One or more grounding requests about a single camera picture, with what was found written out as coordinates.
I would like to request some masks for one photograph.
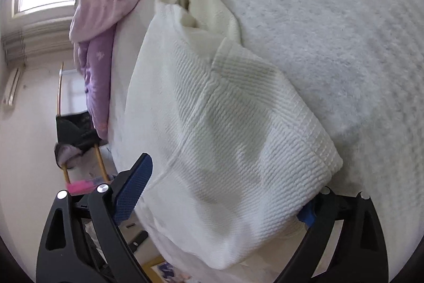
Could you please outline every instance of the white towel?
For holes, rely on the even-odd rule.
[[[215,269],[280,232],[342,166],[289,80],[240,44],[220,0],[156,0],[125,111],[126,165],[157,230]]]

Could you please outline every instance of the white bed sheet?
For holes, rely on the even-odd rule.
[[[115,35],[109,141],[118,171],[130,168],[120,163],[126,94],[153,1],[140,0]],[[243,45],[287,75],[334,140],[344,160],[334,191],[370,192],[393,277],[424,233],[424,0],[222,1]]]

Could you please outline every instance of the white textured cloth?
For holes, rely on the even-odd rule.
[[[371,195],[392,279],[424,234],[424,0],[221,1],[239,21],[243,46],[283,71],[335,143],[343,167],[330,187]],[[118,171],[133,163],[123,164],[124,109],[153,2],[140,0],[115,35],[109,143]],[[239,282],[209,279],[227,270],[193,267],[193,256],[173,249],[173,263],[202,283]],[[260,255],[274,278],[250,281],[272,283],[294,250],[283,239],[267,243]]]
[[[157,230],[225,269],[293,231],[342,160],[289,80],[240,45],[220,0],[156,0],[155,13],[129,86],[126,156],[152,156],[141,202]]]

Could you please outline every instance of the pink floral blanket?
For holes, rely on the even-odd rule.
[[[71,23],[69,38],[74,43],[74,62],[85,78],[87,108],[102,139],[107,139],[114,25],[137,2],[78,0]]]

